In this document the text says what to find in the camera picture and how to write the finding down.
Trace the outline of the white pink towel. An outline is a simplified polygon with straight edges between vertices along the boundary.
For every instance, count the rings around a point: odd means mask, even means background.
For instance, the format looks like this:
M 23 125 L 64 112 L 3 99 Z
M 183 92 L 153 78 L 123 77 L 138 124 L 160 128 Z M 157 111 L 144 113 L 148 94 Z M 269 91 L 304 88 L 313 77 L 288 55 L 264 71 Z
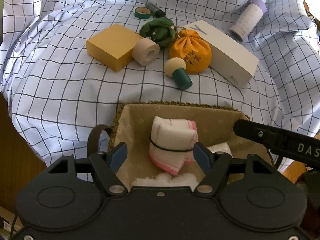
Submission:
M 152 123 L 149 157 L 157 167 L 176 176 L 183 166 L 195 161 L 193 148 L 198 139 L 194 120 L 157 116 Z

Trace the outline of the beige green mushroom toy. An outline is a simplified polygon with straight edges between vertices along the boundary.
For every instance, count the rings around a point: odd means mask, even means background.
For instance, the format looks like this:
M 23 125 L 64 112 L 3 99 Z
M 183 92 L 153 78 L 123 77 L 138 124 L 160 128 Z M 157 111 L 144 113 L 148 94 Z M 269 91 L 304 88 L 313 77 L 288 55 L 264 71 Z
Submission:
M 186 90 L 193 85 L 186 72 L 185 61 L 179 57 L 168 60 L 164 65 L 164 72 L 167 76 L 173 78 L 180 90 Z

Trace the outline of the yellow cardboard box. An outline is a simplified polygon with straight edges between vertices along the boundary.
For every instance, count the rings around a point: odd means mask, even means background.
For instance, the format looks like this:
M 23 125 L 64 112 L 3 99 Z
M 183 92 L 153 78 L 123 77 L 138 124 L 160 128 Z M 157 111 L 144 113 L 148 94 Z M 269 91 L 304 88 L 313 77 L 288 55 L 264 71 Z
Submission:
M 86 41 L 86 50 L 93 58 L 119 72 L 132 60 L 132 50 L 142 36 L 125 28 L 113 24 Z

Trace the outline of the green cloth bundle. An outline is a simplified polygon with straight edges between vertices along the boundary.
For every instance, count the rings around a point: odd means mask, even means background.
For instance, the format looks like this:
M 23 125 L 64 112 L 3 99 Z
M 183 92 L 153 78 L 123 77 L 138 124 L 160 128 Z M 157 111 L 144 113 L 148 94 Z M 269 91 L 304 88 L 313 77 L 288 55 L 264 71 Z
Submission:
M 144 38 L 148 37 L 160 47 L 166 47 L 175 39 L 176 30 L 171 19 L 161 17 L 144 24 L 139 34 Z

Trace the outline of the white purple water bottle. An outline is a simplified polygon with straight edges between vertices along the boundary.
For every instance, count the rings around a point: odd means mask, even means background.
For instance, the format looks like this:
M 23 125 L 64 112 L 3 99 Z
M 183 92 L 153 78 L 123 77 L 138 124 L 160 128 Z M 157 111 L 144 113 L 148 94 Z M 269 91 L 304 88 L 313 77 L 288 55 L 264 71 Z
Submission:
M 239 41 L 248 37 L 257 23 L 267 12 L 267 6 L 262 0 L 250 0 L 245 10 L 231 26 L 231 34 Z

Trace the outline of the blue checkered sheet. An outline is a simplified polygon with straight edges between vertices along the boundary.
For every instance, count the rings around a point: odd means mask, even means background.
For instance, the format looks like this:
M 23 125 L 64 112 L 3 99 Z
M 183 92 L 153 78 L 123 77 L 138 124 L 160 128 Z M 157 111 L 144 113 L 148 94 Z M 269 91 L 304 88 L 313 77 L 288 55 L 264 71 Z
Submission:
M 92 127 L 111 124 L 122 102 L 228 106 L 255 122 L 314 136 L 319 131 L 316 27 L 302 0 L 263 0 L 267 13 L 243 45 L 258 59 L 237 89 L 212 68 L 179 90 L 163 72 L 167 51 L 148 67 L 114 72 L 86 52 L 91 36 L 119 24 L 139 31 L 136 7 L 151 2 L 175 25 L 204 20 L 227 32 L 250 0 L 4 0 L 1 93 L 18 133 L 46 164 L 83 158 Z

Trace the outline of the white fluffy cloth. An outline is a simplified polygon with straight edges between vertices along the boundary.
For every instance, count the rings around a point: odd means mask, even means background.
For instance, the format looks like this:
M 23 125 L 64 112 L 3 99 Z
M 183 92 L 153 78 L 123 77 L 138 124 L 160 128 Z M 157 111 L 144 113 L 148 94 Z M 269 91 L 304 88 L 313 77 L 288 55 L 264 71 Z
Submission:
M 212 153 L 228 153 L 233 156 L 229 145 L 226 142 L 207 147 Z M 132 186 L 144 186 L 144 187 L 179 187 L 179 186 L 189 186 L 192 191 L 198 185 L 197 178 L 192 173 L 185 173 L 178 176 L 172 176 L 171 174 L 164 172 L 157 176 L 151 178 L 137 178 L 132 182 Z

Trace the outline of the orange drawstring pouch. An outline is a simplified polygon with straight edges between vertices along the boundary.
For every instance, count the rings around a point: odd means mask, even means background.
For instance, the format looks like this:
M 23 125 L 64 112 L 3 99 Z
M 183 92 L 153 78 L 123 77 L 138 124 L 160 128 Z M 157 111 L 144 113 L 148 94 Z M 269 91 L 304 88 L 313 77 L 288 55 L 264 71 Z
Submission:
M 206 70 L 212 60 L 210 45 L 193 29 L 182 28 L 172 42 L 169 58 L 178 57 L 186 64 L 188 74 L 197 74 Z

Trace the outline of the long white box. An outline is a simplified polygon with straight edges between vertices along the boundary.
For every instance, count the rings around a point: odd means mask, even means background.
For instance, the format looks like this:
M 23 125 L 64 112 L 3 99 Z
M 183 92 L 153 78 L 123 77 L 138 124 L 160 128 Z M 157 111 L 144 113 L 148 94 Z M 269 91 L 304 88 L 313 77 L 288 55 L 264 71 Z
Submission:
M 238 89 L 243 89 L 254 76 L 259 59 L 241 44 L 200 20 L 184 26 L 196 31 L 212 51 L 210 67 Z

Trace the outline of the dark cylinder object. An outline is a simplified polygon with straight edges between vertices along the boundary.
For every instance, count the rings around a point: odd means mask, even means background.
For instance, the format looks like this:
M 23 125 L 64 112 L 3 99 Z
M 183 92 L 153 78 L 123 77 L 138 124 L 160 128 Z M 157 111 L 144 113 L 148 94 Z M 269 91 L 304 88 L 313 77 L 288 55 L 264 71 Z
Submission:
M 146 3 L 145 7 L 149 9 L 151 14 L 156 18 L 166 17 L 166 13 L 163 10 L 150 2 Z

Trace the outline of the woven lined basket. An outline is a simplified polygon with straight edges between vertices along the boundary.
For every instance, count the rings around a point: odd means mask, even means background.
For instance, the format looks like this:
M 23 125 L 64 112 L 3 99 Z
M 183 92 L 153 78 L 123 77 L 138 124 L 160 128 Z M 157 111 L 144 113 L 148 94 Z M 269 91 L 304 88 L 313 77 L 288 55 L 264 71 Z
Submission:
M 193 147 L 202 143 L 210 152 L 226 152 L 244 159 L 256 154 L 268 164 L 272 157 L 263 145 L 238 137 L 233 126 L 247 115 L 225 106 L 180 102 L 136 102 L 121 105 L 109 131 L 108 148 L 127 145 L 127 158 L 116 172 L 133 186 L 195 187 L 204 173 Z

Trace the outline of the green tape roll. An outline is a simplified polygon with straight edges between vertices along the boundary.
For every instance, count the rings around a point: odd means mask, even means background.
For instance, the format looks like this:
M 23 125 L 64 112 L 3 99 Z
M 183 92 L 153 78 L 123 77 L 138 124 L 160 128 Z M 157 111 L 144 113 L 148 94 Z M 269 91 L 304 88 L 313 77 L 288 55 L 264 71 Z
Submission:
M 137 7 L 135 9 L 134 15 L 138 19 L 146 20 L 146 19 L 150 18 L 151 11 L 146 7 Z

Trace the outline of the beige tape roll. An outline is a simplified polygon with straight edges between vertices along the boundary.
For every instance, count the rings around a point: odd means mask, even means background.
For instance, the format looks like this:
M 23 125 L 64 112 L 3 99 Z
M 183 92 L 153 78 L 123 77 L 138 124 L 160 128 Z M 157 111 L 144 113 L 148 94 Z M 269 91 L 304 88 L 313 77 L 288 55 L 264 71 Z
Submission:
M 141 66 L 148 66 L 157 59 L 160 47 L 149 38 L 143 38 L 136 43 L 132 50 L 133 59 Z

